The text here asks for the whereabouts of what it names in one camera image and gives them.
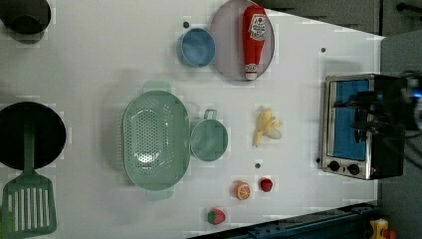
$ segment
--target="gray floor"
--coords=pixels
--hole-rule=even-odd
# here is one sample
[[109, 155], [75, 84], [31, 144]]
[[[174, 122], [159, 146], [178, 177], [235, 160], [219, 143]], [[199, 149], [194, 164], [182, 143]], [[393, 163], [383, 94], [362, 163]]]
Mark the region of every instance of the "gray floor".
[[[406, 70], [422, 71], [421, 39], [422, 30], [385, 38], [381, 42], [381, 73], [398, 76]], [[405, 154], [422, 164], [422, 136], [407, 140]], [[399, 238], [422, 238], [422, 170], [405, 160], [402, 176], [379, 182], [380, 206], [391, 228]]]
[[382, 36], [422, 29], [422, 22], [419, 20], [422, 15], [396, 10], [396, 5], [400, 2], [422, 7], [422, 0], [383, 0], [381, 31], [380, 0], [255, 0], [255, 2], [265, 8]]

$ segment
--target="white table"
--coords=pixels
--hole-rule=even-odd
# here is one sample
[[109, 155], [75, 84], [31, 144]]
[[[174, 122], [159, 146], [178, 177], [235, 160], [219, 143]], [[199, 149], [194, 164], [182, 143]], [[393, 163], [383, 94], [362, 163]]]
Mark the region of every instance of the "white table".
[[[322, 172], [316, 158], [321, 83], [326, 75], [379, 72], [382, 38], [267, 11], [276, 54], [262, 78], [246, 84], [212, 67], [184, 67], [174, 49], [184, 16], [209, 24], [224, 2], [57, 1], [38, 44], [23, 45], [3, 30], [1, 107], [23, 99], [48, 104], [69, 133], [61, 157], [38, 170], [54, 182], [59, 222], [40, 238], [184, 238], [376, 199], [376, 181]], [[230, 133], [224, 157], [192, 157], [166, 200], [148, 200], [122, 164], [121, 117], [147, 80], [170, 82], [192, 119], [218, 110]], [[284, 137], [253, 148], [256, 118], [267, 107], [284, 122]], [[2, 165], [0, 187], [19, 174]], [[259, 190], [262, 175], [275, 181], [271, 193]], [[247, 201], [229, 193], [238, 179], [253, 186]], [[219, 226], [206, 222], [214, 206], [228, 216]]]

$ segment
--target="orange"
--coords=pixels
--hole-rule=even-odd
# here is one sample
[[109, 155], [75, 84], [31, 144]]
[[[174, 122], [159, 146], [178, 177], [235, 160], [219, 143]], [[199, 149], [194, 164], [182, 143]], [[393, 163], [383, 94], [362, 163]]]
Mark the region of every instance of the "orange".
[[251, 188], [249, 187], [248, 183], [239, 182], [236, 184], [235, 193], [239, 200], [245, 200], [248, 199], [248, 197], [251, 195]]

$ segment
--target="ketchup bottle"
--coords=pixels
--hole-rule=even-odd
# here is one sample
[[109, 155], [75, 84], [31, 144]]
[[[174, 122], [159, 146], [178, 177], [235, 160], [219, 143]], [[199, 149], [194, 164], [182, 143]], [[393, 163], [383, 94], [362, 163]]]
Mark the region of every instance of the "ketchup bottle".
[[243, 14], [243, 50], [245, 52], [246, 79], [257, 79], [258, 64], [265, 43], [267, 15], [263, 7], [250, 6]]

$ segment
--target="pot handle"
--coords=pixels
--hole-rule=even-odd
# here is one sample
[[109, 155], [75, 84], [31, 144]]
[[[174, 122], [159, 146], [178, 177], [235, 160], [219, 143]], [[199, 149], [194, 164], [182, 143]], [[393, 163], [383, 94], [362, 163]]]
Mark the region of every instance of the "pot handle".
[[211, 119], [214, 120], [216, 118], [217, 118], [217, 111], [216, 110], [207, 110], [207, 111], [205, 111], [205, 114], [204, 114], [204, 119], [205, 120], [211, 120]]

